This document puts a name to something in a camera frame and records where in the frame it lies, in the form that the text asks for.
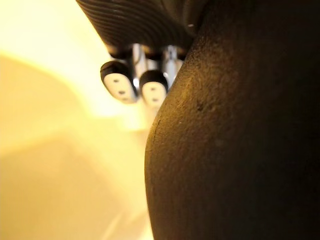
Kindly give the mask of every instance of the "white dot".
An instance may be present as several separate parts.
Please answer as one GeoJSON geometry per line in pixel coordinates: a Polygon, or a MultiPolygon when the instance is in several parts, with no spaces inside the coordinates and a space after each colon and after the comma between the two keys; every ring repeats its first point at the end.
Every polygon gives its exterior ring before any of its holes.
{"type": "Polygon", "coordinates": [[[137,87],[139,87],[139,79],[138,78],[134,78],[133,79],[133,85],[137,88],[137,87]]]}

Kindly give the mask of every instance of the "dark textured surface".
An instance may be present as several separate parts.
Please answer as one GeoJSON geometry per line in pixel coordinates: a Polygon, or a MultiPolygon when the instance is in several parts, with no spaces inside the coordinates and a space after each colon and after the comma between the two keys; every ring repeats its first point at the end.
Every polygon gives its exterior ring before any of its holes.
{"type": "Polygon", "coordinates": [[[148,138],[155,240],[320,239],[319,13],[213,5],[148,138]]]}
{"type": "Polygon", "coordinates": [[[152,0],[76,1],[106,45],[125,48],[139,43],[189,49],[192,43],[183,26],[152,0]]]}

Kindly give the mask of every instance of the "white surface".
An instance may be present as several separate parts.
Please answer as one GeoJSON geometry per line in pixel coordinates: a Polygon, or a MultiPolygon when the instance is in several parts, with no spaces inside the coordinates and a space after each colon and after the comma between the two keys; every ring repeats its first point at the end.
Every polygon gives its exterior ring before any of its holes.
{"type": "Polygon", "coordinates": [[[132,104],[137,101],[137,96],[130,80],[123,74],[110,73],[103,79],[104,85],[112,96],[124,104],[132,104]]]}
{"type": "Polygon", "coordinates": [[[154,112],[106,91],[109,60],[75,0],[0,1],[0,239],[152,239],[154,112]]]}
{"type": "Polygon", "coordinates": [[[151,108],[160,108],[167,92],[165,86],[156,81],[150,81],[143,85],[142,95],[145,103],[151,108]]]}

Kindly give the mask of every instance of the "dark ribbed surface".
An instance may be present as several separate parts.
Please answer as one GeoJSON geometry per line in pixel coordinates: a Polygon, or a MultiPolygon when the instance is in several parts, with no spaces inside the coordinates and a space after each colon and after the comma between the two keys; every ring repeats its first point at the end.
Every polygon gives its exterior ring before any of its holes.
{"type": "Polygon", "coordinates": [[[149,0],[76,0],[103,42],[124,48],[133,43],[153,48],[188,49],[192,38],[149,0]]]}

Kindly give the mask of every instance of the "wall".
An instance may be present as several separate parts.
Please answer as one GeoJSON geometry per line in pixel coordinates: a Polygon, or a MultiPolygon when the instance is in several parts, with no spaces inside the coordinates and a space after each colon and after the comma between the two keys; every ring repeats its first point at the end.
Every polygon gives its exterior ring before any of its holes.
{"type": "Polygon", "coordinates": [[[0,33],[0,239],[152,239],[154,113],[106,92],[109,56],[75,1],[2,1],[0,33]]]}

